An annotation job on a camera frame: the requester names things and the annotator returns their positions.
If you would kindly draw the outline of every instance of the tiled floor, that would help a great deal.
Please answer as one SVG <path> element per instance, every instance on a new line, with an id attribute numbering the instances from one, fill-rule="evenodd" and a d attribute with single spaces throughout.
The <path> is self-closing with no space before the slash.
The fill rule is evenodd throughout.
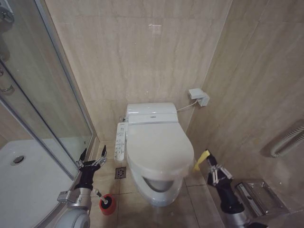
<path id="1" fill-rule="evenodd" d="M 104 216 L 92 194 L 91 228 L 223 228 L 202 175 L 186 177 L 177 199 L 169 206 L 151 206 L 138 192 L 126 162 L 114 161 L 114 142 L 105 142 L 107 162 L 94 175 L 94 188 L 116 199 L 115 213 Z M 115 168 L 127 166 L 125 179 L 114 179 Z"/>

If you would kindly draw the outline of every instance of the wall outlet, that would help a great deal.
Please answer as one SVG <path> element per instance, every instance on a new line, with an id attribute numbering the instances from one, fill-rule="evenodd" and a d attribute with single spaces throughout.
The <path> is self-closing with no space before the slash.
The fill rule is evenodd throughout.
<path id="1" fill-rule="evenodd" d="M 198 99 L 198 103 L 200 106 L 207 106 L 209 100 L 210 100 L 210 97 L 208 96 L 208 94 L 206 94 L 204 92 L 204 97 Z"/>
<path id="2" fill-rule="evenodd" d="M 197 99 L 200 106 L 207 106 L 210 97 L 201 89 L 190 89 L 188 91 L 191 100 Z"/>

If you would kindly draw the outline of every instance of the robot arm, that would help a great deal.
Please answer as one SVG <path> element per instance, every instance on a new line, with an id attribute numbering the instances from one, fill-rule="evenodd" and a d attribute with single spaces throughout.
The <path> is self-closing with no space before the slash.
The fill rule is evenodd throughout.
<path id="1" fill-rule="evenodd" d="M 88 228 L 90 227 L 91 191 L 93 176 L 106 161 L 106 146 L 98 160 L 84 162 L 85 152 L 76 162 L 81 171 L 79 183 L 74 190 L 60 192 L 57 201 L 67 205 L 68 210 L 61 216 L 56 228 Z"/>
<path id="2" fill-rule="evenodd" d="M 220 208 L 225 213 L 228 223 L 232 227 L 267 228 L 268 226 L 261 223 L 250 223 L 243 204 L 238 200 L 231 188 L 233 177 L 230 172 L 218 164 L 209 150 L 206 150 L 201 158 L 206 158 L 208 161 L 209 174 L 207 184 L 216 188 L 221 201 Z"/>

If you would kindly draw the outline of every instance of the yellow sponge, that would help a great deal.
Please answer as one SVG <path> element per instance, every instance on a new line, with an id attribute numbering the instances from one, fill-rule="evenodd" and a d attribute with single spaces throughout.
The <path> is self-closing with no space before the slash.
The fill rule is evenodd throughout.
<path id="1" fill-rule="evenodd" d="M 209 150 L 205 150 L 199 157 L 198 162 L 194 165 L 193 171 L 200 171 L 199 164 L 201 164 L 209 155 Z"/>

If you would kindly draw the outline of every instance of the red object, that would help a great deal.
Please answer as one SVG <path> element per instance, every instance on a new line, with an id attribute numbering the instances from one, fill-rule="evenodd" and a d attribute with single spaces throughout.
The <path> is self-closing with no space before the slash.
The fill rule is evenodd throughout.
<path id="1" fill-rule="evenodd" d="M 104 215 L 111 215 L 114 213 L 115 209 L 116 209 L 116 200 L 113 196 L 111 196 L 110 194 L 106 194 L 103 196 L 108 203 L 105 204 L 103 203 L 102 199 L 100 199 L 99 201 L 99 208 L 101 210 L 101 212 Z"/>

